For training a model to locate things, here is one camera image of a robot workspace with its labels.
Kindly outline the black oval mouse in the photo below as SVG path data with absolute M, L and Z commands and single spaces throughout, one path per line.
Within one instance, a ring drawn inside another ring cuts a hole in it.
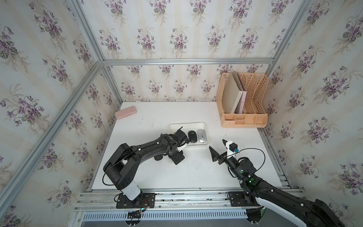
M 198 141 L 197 133 L 195 131 L 189 131 L 188 138 L 190 143 L 196 143 Z

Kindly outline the silver mouse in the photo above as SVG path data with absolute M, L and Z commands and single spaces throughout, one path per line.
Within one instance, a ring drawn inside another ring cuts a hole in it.
M 208 137 L 204 129 L 198 129 L 197 134 L 198 134 L 199 143 L 204 144 L 208 142 Z

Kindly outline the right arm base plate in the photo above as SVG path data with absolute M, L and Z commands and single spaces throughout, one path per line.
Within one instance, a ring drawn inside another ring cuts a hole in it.
M 255 197 L 245 194 L 243 191 L 228 192 L 227 198 L 232 207 L 261 207 Z

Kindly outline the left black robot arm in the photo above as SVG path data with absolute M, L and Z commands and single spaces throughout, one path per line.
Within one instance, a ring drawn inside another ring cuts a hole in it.
M 111 181 L 110 186 L 115 186 L 128 200 L 140 200 L 142 190 L 134 182 L 140 164 L 152 158 L 161 160 L 168 156 L 178 165 L 185 159 L 182 150 L 189 143 L 188 136 L 178 129 L 173 134 L 161 134 L 157 139 L 141 145 L 121 144 L 104 165 L 104 176 Z

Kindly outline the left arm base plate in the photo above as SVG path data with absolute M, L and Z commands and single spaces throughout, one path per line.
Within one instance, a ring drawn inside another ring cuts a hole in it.
M 117 209 L 131 209 L 131 208 L 154 208 L 155 206 L 155 193 L 141 193 L 136 199 L 130 200 L 123 193 L 120 193 L 114 197 Z

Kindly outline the white plastic storage tray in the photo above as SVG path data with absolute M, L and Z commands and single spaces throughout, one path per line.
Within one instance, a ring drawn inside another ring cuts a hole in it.
M 197 122 L 197 123 L 171 124 L 169 126 L 169 128 L 170 128 L 171 132 L 176 132 L 178 129 L 181 129 L 187 135 L 187 137 L 188 137 L 189 131 L 195 131 L 197 133 L 198 129 L 204 129 L 206 131 L 206 134 L 208 137 L 208 142 L 202 144 L 202 143 L 199 143 L 199 139 L 198 139 L 198 141 L 196 143 L 189 143 L 188 144 L 189 147 L 205 147 L 210 142 L 208 132 L 207 132 L 207 127 L 206 127 L 205 123 Z

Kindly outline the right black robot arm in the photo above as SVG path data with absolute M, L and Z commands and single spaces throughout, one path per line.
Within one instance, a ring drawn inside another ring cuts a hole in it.
M 209 147 L 212 160 L 226 164 L 229 172 L 240 183 L 245 198 L 274 211 L 298 227 L 343 227 L 344 224 L 323 201 L 315 201 L 291 195 L 276 188 L 256 175 L 257 169 L 247 157 L 235 158 L 235 154 L 223 154 Z

